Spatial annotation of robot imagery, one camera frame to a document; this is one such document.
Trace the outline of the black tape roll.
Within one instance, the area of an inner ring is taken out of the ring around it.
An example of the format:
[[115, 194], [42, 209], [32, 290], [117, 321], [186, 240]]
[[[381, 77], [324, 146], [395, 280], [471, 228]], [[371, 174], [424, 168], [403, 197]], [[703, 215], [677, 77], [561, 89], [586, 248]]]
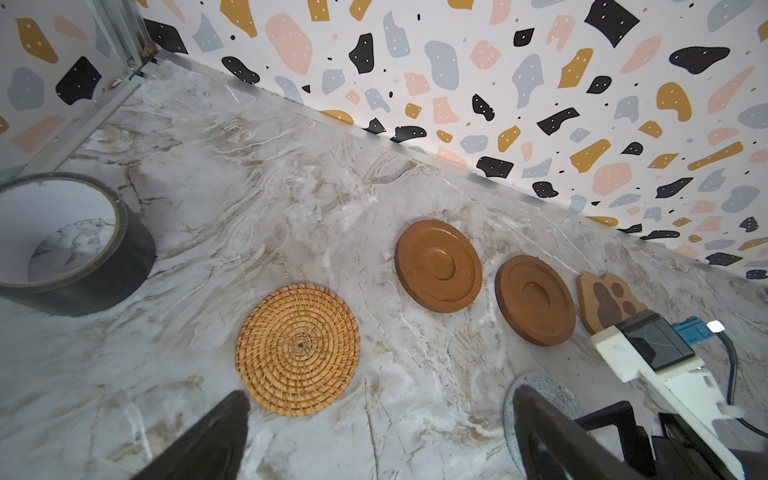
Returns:
[[77, 317], [128, 298], [148, 278], [156, 244], [118, 192], [77, 173], [1, 186], [1, 296]]

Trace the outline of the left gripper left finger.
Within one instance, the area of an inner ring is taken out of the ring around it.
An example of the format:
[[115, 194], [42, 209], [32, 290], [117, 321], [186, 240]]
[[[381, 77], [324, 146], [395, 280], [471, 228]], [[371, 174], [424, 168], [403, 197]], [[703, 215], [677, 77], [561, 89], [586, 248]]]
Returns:
[[134, 479], [236, 479], [249, 410], [247, 394], [232, 391]]

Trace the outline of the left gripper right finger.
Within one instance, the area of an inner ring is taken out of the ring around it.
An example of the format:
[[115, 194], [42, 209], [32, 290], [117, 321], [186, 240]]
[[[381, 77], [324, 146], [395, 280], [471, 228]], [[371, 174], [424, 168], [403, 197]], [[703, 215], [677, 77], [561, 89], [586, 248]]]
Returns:
[[528, 479], [639, 479], [586, 430], [529, 386], [513, 396], [515, 433]]

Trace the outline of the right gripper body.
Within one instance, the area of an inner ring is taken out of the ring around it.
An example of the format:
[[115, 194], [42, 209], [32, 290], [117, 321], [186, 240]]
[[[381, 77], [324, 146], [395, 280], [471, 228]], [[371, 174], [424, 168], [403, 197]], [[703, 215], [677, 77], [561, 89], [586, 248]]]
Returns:
[[576, 420], [591, 432], [617, 430], [623, 458], [603, 457], [599, 464], [585, 458], [574, 479], [737, 479], [725, 461], [694, 432], [680, 415], [659, 415], [662, 433], [650, 436], [635, 420], [632, 406], [621, 401]]

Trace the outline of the woven rattan coaster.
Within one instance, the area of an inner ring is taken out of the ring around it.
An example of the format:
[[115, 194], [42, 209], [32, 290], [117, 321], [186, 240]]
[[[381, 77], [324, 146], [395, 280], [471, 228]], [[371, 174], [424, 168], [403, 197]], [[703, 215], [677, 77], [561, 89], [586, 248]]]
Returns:
[[298, 283], [267, 295], [238, 335], [235, 367], [267, 411], [315, 414], [338, 400], [360, 360], [356, 318], [332, 290]]

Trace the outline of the brown wooden coaster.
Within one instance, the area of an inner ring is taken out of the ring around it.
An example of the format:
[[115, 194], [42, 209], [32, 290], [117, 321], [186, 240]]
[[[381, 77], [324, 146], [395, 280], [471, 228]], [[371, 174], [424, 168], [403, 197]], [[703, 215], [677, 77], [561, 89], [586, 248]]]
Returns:
[[548, 347], [573, 335], [573, 298], [560, 275], [529, 255], [507, 260], [497, 271], [495, 295], [502, 316], [524, 340]]
[[482, 286], [474, 247], [462, 232], [439, 220], [420, 220], [406, 228], [396, 244], [395, 267], [408, 294], [438, 313], [468, 307]]

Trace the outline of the paw print wooden coaster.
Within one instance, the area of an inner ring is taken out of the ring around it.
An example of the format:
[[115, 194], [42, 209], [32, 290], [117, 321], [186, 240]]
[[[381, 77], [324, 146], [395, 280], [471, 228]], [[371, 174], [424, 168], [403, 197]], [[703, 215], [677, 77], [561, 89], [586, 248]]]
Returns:
[[582, 322], [591, 335], [648, 309], [617, 275], [586, 272], [578, 277], [577, 285]]

